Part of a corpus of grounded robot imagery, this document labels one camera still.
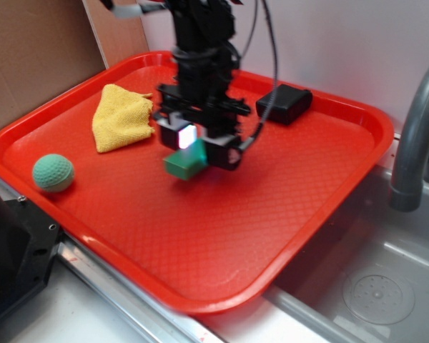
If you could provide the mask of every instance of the green ball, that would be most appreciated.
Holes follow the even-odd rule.
[[[73,164],[58,154],[49,154],[40,158],[32,172],[35,184],[47,192],[61,192],[74,179]]]

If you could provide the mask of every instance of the plastic tray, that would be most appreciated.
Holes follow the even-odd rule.
[[[165,304],[220,312],[265,290],[387,150],[393,126],[375,108],[313,91],[310,110],[291,126],[266,125],[234,172],[209,167],[176,179],[162,161],[172,151],[156,134],[98,154],[91,125],[103,86],[153,91],[157,106],[155,87],[175,72],[168,52],[135,56],[26,115],[0,132],[0,177]],[[230,95],[254,109],[271,88],[240,72]],[[246,134],[257,121],[253,110]],[[59,194],[31,178],[50,153],[75,168]]]

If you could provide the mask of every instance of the sink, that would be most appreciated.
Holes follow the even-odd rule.
[[[402,213],[388,206],[389,180],[375,167],[266,294],[337,332],[330,342],[429,343],[429,185]]]

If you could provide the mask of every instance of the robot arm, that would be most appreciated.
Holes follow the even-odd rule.
[[[120,17],[170,10],[177,40],[173,55],[178,73],[176,85],[158,87],[162,103],[154,118],[160,125],[161,141],[178,150],[182,148],[181,132],[199,124],[207,163],[235,170],[244,151],[237,118],[249,115],[250,108],[243,99],[226,95],[232,71],[240,65],[240,55],[229,42],[235,34],[235,18],[227,0],[165,0],[131,6],[115,6],[111,0],[102,3]]]

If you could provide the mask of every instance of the green cube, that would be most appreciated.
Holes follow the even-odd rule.
[[[202,139],[198,139],[186,149],[180,149],[164,159],[167,173],[189,180],[208,166],[207,153]]]

